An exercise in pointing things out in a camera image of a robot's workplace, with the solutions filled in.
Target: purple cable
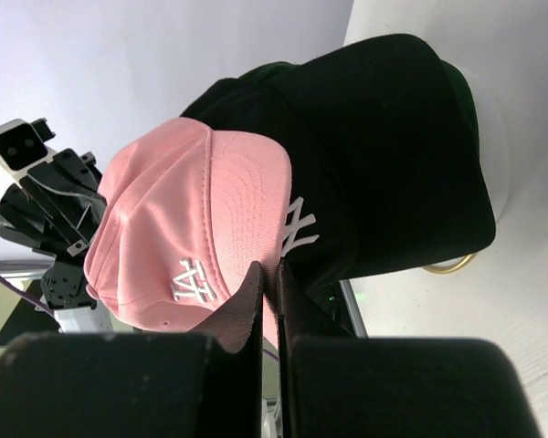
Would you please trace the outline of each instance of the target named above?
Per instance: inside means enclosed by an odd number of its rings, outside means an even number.
[[[48,306],[44,303],[42,303],[40,300],[34,298],[32,295],[28,294],[27,292],[20,290],[18,287],[14,287],[10,284],[8,280],[6,280],[3,276],[0,275],[0,284],[4,287],[7,287],[11,291],[13,291],[15,294],[17,294],[19,297],[23,298],[25,301],[28,301],[33,306],[36,306],[38,308],[41,308],[42,310],[47,313],[47,315],[51,316],[52,318],[55,317],[55,312],[48,308]]]
[[[276,362],[279,361],[278,356],[276,356],[273,352],[268,351],[267,349],[264,349],[264,354],[272,359],[274,359]]]

